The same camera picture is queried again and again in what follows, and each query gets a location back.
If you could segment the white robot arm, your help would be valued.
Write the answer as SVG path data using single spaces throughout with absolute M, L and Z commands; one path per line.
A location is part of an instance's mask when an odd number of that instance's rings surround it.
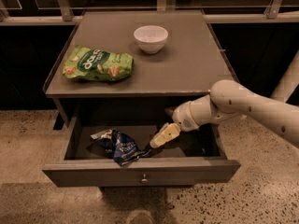
M 299 107 L 256 94 L 238 82 L 223 79 L 209 94 L 175 108 L 167 108 L 173 120 L 149 141 L 157 148 L 177 138 L 181 132 L 198 130 L 204 124 L 220 124 L 240 115 L 249 116 L 264 127 L 299 147 Z

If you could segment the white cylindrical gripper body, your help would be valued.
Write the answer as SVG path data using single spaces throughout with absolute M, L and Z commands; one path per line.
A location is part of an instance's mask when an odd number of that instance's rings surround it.
M 200 126 L 217 122 L 218 108 L 206 95 L 179 105 L 172 114 L 172 120 L 183 132 L 197 130 Z

